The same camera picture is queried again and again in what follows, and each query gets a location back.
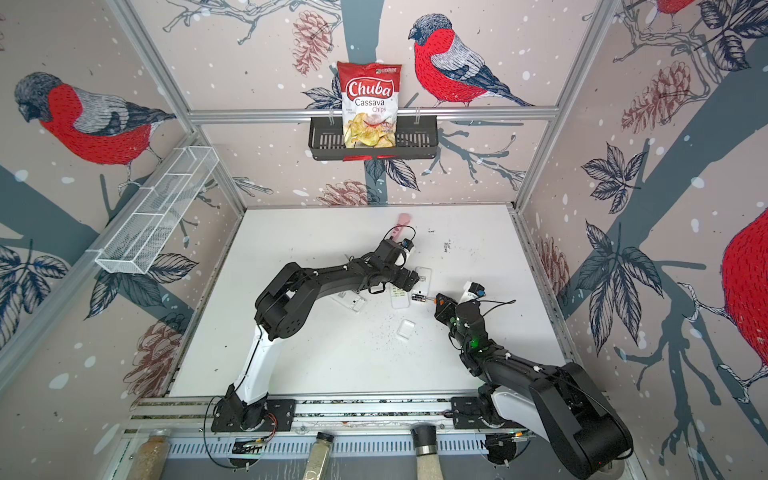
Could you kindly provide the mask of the orange black screwdriver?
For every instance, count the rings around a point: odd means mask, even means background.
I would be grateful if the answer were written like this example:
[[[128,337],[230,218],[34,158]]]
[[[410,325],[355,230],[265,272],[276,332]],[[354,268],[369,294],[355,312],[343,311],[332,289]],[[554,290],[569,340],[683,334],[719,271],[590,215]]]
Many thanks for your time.
[[[411,299],[413,301],[417,301],[417,302],[421,302],[421,303],[427,303],[427,302],[434,303],[435,302],[435,298],[434,297],[430,297],[430,296],[426,296],[426,295],[421,295],[421,294],[412,294],[411,295]]]

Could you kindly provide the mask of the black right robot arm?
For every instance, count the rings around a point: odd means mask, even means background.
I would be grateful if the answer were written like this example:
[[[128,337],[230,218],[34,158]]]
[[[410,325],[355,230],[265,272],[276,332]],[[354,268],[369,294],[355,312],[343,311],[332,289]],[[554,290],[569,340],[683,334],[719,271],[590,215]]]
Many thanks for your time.
[[[561,464],[587,479],[634,452],[632,435],[586,371],[524,359],[490,338],[482,300],[468,293],[460,302],[434,300],[435,319],[448,328],[466,370],[482,381],[479,418],[495,427],[511,421],[546,439]]]

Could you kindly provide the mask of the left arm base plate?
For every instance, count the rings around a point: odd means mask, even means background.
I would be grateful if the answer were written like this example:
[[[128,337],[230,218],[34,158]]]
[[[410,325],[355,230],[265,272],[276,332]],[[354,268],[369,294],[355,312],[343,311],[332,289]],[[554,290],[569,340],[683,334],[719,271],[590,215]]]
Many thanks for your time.
[[[266,398],[245,405],[237,397],[226,397],[214,407],[210,429],[214,433],[287,432],[296,406],[295,399]]]

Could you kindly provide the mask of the white remote control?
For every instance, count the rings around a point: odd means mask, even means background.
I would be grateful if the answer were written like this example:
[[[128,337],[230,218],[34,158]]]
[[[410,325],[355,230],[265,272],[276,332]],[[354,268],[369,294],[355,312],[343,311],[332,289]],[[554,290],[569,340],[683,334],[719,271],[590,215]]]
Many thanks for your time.
[[[395,310],[406,309],[410,306],[408,293],[393,285],[390,286],[391,306]]]
[[[421,294],[421,295],[429,296],[431,279],[432,279],[432,270],[426,267],[417,267],[415,269],[415,272],[418,274],[418,280],[414,284],[413,289],[411,290],[411,295]]]

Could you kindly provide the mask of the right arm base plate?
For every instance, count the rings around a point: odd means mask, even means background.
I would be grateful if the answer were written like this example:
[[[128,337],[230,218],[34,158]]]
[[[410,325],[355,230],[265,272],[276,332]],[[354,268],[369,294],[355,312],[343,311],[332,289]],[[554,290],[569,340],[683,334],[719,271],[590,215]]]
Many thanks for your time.
[[[489,400],[482,397],[459,396],[450,399],[450,407],[443,412],[455,429],[523,429],[521,424],[502,419],[493,409]]]

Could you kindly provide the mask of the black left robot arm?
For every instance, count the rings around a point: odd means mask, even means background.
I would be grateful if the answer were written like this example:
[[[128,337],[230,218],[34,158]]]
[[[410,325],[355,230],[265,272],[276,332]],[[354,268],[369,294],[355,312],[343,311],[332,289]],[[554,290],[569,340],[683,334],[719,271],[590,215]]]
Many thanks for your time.
[[[242,419],[254,413],[262,417],[269,381],[282,342],[305,325],[315,302],[341,292],[366,291],[377,295],[389,285],[409,292],[419,280],[406,267],[414,240],[383,238],[372,252],[347,263],[325,268],[303,268],[286,264],[255,301],[256,329],[248,360],[238,379],[228,388],[220,406]]]

